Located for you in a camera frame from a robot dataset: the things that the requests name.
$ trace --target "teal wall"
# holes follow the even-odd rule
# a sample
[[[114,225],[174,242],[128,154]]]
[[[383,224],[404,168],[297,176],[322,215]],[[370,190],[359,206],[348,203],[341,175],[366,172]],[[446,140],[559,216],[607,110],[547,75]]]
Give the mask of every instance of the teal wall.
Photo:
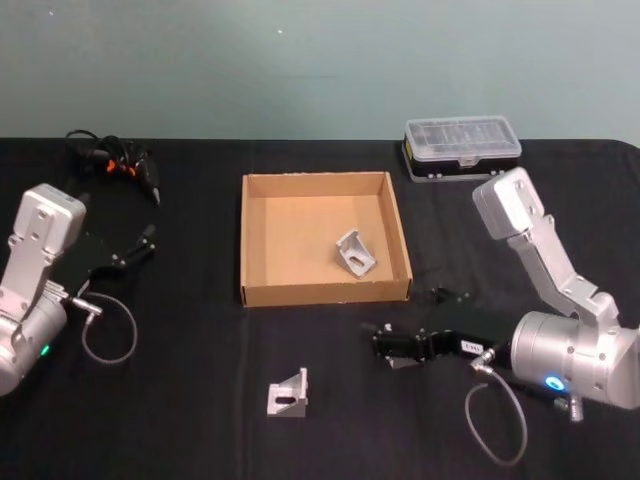
[[[631,0],[1,0],[0,136],[388,139],[499,113],[521,138],[640,144],[639,18]]]

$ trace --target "cardboard box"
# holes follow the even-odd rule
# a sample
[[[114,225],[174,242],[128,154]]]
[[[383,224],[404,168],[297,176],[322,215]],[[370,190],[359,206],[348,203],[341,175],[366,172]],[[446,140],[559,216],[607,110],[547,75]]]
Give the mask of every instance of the cardboard box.
[[[386,172],[245,175],[240,282],[248,307],[407,300],[412,274]],[[362,279],[336,262],[357,228],[377,265]]]

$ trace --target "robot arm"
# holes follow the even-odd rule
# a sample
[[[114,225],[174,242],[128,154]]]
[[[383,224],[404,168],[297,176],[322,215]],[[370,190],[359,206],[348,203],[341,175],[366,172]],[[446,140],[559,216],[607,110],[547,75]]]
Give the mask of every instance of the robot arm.
[[[18,385],[64,327],[66,302],[93,316],[102,313],[49,280],[51,268],[76,241],[85,214],[82,202],[50,185],[22,196],[0,283],[0,395]]]
[[[613,297],[578,275],[544,206],[523,168],[516,168],[473,192],[473,201],[495,240],[507,239],[540,298],[589,326],[618,324]]]
[[[491,236],[507,239],[540,297],[564,315],[522,318],[511,341],[516,377],[568,393],[574,421],[582,419],[582,397],[640,407],[638,331],[621,328],[613,297],[576,274],[527,172],[492,179],[473,200]]]

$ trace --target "black cable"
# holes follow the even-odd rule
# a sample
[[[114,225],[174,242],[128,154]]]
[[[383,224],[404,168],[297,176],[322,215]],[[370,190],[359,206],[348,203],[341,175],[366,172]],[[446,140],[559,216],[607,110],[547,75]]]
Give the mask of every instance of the black cable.
[[[78,136],[88,138],[80,143],[71,141]],[[143,145],[122,140],[115,135],[100,138],[89,130],[72,130],[65,135],[65,144],[73,154],[76,175],[103,173],[133,179],[154,199],[156,205],[160,205],[158,170],[150,152]]]

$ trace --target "black table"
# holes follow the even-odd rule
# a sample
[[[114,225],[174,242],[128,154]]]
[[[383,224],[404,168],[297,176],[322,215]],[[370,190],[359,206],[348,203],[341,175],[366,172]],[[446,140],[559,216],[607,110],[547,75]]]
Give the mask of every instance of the black table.
[[[477,183],[410,183],[397,142],[150,145],[161,209],[125,183],[86,185],[93,194],[86,225],[114,247],[127,246],[149,221],[158,226],[159,254],[135,285],[108,286],[137,317],[138,351],[125,367],[96,366],[80,347],[81,317],[71,318],[51,353],[0,399],[0,478],[640,477],[638,412],[589,402],[585,422],[574,426],[522,398],[529,449],[519,466],[503,470],[467,430],[463,402],[477,379],[464,361],[393,372],[362,339],[362,322],[425,321],[438,284],[473,292],[514,326],[529,310],[549,311],[517,256],[486,233],[471,201]],[[0,141],[0,238],[25,189],[61,184],[62,152],[59,140]],[[619,142],[523,142],[522,163],[576,269],[615,296],[626,327],[640,319],[639,160],[636,148]],[[354,170],[392,174],[414,273],[411,300],[243,309],[241,175]],[[307,418],[267,419],[268,384],[300,366],[309,369]],[[515,452],[518,424],[502,395],[478,395],[473,414],[499,454]]]

